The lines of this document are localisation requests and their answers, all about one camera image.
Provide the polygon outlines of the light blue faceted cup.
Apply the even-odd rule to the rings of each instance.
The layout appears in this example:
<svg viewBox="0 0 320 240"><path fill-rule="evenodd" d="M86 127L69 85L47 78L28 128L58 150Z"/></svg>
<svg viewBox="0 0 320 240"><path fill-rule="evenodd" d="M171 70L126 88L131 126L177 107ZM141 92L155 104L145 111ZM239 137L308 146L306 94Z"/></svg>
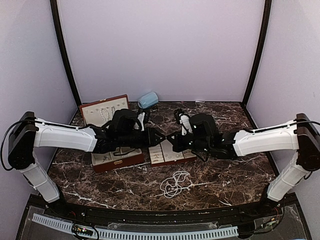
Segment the light blue faceted cup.
<svg viewBox="0 0 320 240"><path fill-rule="evenodd" d="M137 104L140 109L148 109L156 105L158 102L159 102L158 95L154 91L152 91L141 96L138 99Z"/></svg>

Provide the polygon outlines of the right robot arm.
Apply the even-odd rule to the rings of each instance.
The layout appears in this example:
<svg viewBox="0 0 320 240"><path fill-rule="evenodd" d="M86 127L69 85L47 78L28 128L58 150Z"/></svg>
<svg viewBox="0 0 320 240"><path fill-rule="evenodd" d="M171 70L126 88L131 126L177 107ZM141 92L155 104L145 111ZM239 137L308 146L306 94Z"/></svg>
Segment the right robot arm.
<svg viewBox="0 0 320 240"><path fill-rule="evenodd" d="M205 154L219 160L233 160L250 154L294 150L295 153L282 172L263 190L255 213L266 217L278 202L307 175L320 168L320 133L304 113L286 123L260 129L243 129L220 133L211 115L199 113L184 119L176 114L181 131L166 138L174 152L190 150L194 155Z"/></svg>

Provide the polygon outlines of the small red jewelry tray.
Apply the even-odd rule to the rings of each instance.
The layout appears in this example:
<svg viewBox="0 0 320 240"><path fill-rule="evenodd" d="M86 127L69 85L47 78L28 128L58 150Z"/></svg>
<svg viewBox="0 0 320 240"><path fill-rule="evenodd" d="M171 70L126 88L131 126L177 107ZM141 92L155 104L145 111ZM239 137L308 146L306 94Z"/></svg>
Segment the small red jewelry tray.
<svg viewBox="0 0 320 240"><path fill-rule="evenodd" d="M192 154L190 150L182 152L173 151L173 145L168 140L164 140L156 146L149 147L148 151L152 167L179 164L197 159L197 156Z"/></svg>

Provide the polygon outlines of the large red jewelry box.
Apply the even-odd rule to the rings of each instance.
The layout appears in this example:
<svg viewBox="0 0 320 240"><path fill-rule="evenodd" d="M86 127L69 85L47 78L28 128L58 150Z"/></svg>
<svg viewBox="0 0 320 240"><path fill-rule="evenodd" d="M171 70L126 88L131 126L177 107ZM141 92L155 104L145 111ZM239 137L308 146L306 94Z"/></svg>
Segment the large red jewelry box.
<svg viewBox="0 0 320 240"><path fill-rule="evenodd" d="M129 101L126 94L83 104L79 107L84 123L98 127L110 121L117 110L128 108ZM91 161L93 170L96 173L102 173L142 164L144 156L140 149L122 147L105 154L92 153Z"/></svg>

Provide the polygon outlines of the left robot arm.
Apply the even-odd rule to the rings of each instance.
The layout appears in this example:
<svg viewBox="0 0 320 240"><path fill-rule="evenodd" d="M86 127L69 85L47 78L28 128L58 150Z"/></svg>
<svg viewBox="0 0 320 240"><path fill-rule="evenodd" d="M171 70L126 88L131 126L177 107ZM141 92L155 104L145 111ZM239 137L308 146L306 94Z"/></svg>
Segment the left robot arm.
<svg viewBox="0 0 320 240"><path fill-rule="evenodd" d="M48 207L60 218L67 218L70 206L59 188L39 164L35 148L75 149L93 154L106 154L125 147L143 149L165 140L165 135L153 127L144 126L141 114L129 109L116 110L112 119L96 126L72 126L45 121L27 111L5 132L8 140L8 165L5 171L18 170L37 190Z"/></svg>

